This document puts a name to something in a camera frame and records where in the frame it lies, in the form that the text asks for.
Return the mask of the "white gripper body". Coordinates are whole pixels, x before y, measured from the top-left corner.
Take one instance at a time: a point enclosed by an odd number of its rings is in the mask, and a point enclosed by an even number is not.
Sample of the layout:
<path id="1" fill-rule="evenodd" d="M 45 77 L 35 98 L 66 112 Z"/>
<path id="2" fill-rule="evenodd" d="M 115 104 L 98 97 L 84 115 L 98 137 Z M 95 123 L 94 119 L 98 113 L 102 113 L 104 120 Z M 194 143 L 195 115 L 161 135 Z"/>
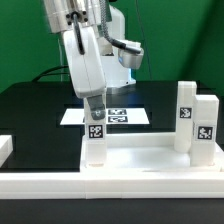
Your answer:
<path id="1" fill-rule="evenodd" d="M 78 98 L 88 98 L 105 92 L 106 79 L 93 28 L 85 27 L 80 31 L 84 55 L 79 52 L 74 28 L 64 32 L 63 41 L 74 91 Z"/>

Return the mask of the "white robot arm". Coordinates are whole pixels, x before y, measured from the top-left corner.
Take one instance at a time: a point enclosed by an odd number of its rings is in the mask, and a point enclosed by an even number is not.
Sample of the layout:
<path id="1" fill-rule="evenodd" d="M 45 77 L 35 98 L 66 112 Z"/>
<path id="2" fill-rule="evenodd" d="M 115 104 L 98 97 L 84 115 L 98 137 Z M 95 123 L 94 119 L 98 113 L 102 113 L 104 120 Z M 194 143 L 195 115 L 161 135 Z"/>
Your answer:
<path id="1" fill-rule="evenodd" d="M 87 102 L 87 114 L 95 121 L 106 116 L 105 57 L 129 69 L 140 67 L 141 44 L 109 34 L 107 0 L 43 0 L 53 33 L 62 36 L 76 96 Z"/>

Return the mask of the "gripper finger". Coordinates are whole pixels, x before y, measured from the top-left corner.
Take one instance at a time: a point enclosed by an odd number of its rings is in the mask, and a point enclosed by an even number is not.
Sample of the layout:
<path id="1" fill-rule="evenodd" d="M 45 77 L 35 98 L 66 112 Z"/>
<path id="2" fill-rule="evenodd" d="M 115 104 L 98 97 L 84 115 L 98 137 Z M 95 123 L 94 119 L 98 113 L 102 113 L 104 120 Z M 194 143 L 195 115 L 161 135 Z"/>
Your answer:
<path id="1" fill-rule="evenodd" d="M 102 120 L 106 116 L 105 104 L 103 103 L 103 96 L 93 96 L 87 99 L 91 116 L 94 120 Z"/>

